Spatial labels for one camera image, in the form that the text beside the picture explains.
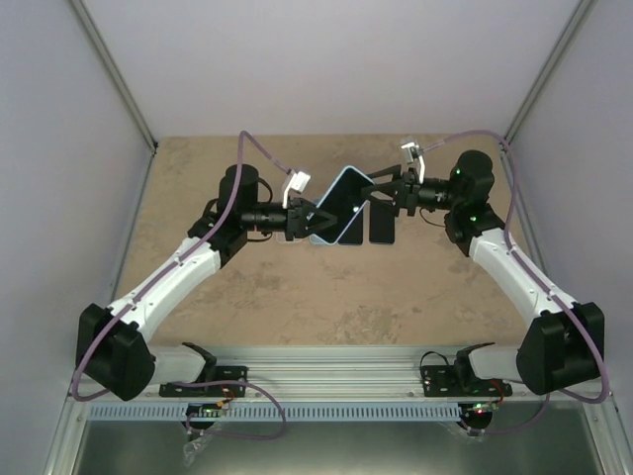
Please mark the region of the beige phone case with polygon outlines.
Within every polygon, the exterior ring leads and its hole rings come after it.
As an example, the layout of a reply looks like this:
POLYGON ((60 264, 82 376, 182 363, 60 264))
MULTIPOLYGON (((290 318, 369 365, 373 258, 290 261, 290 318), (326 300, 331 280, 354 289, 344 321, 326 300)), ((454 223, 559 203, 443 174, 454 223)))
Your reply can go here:
POLYGON ((287 237, 286 237, 284 234, 282 234, 282 233, 277 233, 277 234, 275 235, 275 240, 276 240, 278 243, 281 243, 281 244, 294 244, 294 243, 297 243, 297 242, 298 242, 298 241, 297 241, 296 239, 294 239, 294 238, 287 238, 287 237))

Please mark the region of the light blue phone case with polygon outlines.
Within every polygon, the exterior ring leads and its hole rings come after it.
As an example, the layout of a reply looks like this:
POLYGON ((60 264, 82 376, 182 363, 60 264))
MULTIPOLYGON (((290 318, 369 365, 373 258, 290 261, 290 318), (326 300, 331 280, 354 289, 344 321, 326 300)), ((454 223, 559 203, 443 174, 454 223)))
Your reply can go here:
POLYGON ((313 244, 313 245, 332 246, 332 245, 337 245, 339 240, 340 240, 340 237, 336 237, 334 239, 323 239, 322 237, 320 237, 318 235, 311 235, 310 236, 310 243, 313 244))

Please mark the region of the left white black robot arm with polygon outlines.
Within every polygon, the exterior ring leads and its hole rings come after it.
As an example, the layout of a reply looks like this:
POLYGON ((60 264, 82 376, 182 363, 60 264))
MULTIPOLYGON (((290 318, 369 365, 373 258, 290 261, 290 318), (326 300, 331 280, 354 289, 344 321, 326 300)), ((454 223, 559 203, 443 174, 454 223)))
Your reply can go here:
POLYGON ((285 195, 280 202, 262 202, 262 183, 251 165, 229 167, 218 198, 208 203, 165 262, 125 296, 106 307, 91 304, 81 313, 70 386, 75 400, 112 393, 129 401, 148 386, 174 383, 183 383, 195 395, 214 389, 217 360, 202 347, 186 342, 150 348, 166 317, 246 246, 249 233, 336 241, 350 221, 328 197, 313 203, 285 195), (100 391, 90 397, 81 394, 83 377, 99 384, 100 391))

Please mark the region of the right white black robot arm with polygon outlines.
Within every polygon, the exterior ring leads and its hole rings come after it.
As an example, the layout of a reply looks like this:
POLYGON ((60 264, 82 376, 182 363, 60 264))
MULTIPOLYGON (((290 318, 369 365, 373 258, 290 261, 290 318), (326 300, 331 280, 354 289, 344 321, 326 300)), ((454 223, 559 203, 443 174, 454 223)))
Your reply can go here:
POLYGON ((496 379, 546 395, 604 380, 602 310, 562 291, 518 246, 509 222, 489 203, 495 183, 491 158, 467 150, 448 178, 437 179, 424 177, 419 152, 409 154, 407 170, 395 165, 371 173, 363 197, 393 215, 444 211, 449 240, 494 279, 527 325, 519 346, 488 342, 460 350, 453 372, 457 389, 476 395, 496 379))

